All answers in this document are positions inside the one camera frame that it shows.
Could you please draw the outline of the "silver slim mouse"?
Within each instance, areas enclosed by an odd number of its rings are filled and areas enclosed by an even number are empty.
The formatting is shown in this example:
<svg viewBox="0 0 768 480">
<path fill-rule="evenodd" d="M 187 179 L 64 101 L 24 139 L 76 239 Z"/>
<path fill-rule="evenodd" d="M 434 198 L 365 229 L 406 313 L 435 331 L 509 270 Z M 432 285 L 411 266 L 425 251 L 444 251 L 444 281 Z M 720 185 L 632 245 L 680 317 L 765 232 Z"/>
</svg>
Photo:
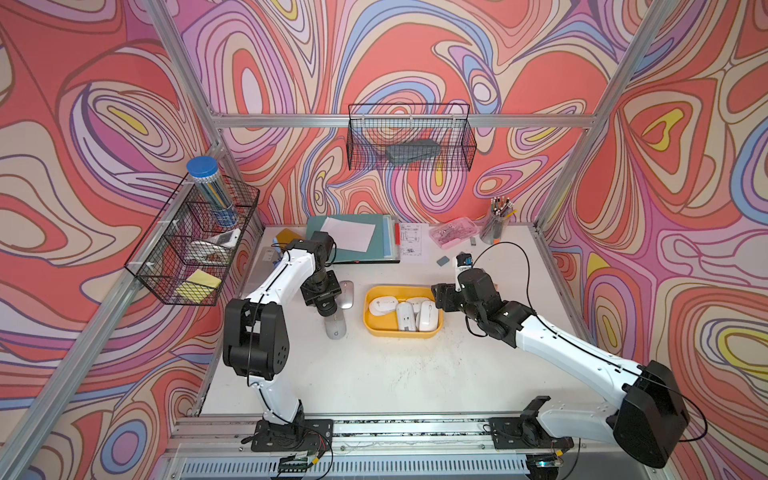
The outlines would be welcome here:
<svg viewBox="0 0 768 480">
<path fill-rule="evenodd" d="M 342 310 L 351 309 L 354 306 L 354 284 L 352 281 L 339 282 L 341 293 L 337 297 L 337 304 Z"/>
</svg>

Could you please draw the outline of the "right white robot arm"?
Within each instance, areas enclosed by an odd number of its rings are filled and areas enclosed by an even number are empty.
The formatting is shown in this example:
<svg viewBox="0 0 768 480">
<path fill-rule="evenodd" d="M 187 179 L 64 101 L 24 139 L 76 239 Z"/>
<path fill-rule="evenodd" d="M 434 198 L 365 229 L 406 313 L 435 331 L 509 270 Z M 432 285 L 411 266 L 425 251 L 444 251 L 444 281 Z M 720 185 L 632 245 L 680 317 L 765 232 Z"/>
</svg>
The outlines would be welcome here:
<svg viewBox="0 0 768 480">
<path fill-rule="evenodd" d="M 546 395 L 535 398 L 520 417 L 526 438 L 544 432 L 612 444 L 647 467 L 662 468 L 679 444 L 708 436 L 708 422 L 700 433 L 686 433 L 691 415 L 703 411 L 680 390 L 669 367 L 610 354 L 545 320 L 530 299 L 503 298 L 471 254 L 457 256 L 453 281 L 430 290 L 437 309 L 461 313 L 478 334 L 547 361 L 601 397 L 596 404 L 558 406 Z"/>
</svg>

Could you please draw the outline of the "grey mouse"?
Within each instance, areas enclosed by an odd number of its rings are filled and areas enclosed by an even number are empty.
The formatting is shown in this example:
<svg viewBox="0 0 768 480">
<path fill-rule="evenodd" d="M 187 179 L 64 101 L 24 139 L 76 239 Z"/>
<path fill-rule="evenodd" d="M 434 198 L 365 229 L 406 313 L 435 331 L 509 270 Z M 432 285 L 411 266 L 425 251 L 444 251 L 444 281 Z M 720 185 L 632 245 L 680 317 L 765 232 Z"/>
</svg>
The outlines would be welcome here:
<svg viewBox="0 0 768 480">
<path fill-rule="evenodd" d="M 346 336 L 347 324 L 344 312 L 337 310 L 333 315 L 324 318 L 326 334 L 331 340 L 340 340 Z"/>
</svg>

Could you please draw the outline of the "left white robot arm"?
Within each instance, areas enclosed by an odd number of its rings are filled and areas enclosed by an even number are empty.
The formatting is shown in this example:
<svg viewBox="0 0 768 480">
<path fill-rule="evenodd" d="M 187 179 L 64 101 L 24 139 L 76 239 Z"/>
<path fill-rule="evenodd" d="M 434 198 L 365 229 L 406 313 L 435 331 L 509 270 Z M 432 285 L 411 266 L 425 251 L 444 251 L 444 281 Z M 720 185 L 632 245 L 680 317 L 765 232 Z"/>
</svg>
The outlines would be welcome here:
<svg viewBox="0 0 768 480">
<path fill-rule="evenodd" d="M 327 336 L 347 334 L 337 298 L 340 282 L 329 269 L 336 244 L 324 231 L 295 239 L 266 280 L 244 299 L 229 301 L 224 312 L 222 360 L 259 393 L 265 408 L 254 434 L 247 439 L 254 452 L 313 450 L 322 457 L 331 450 L 331 420 L 307 422 L 302 401 L 277 376 L 287 365 L 290 340 L 284 304 L 300 294 L 324 321 Z"/>
</svg>

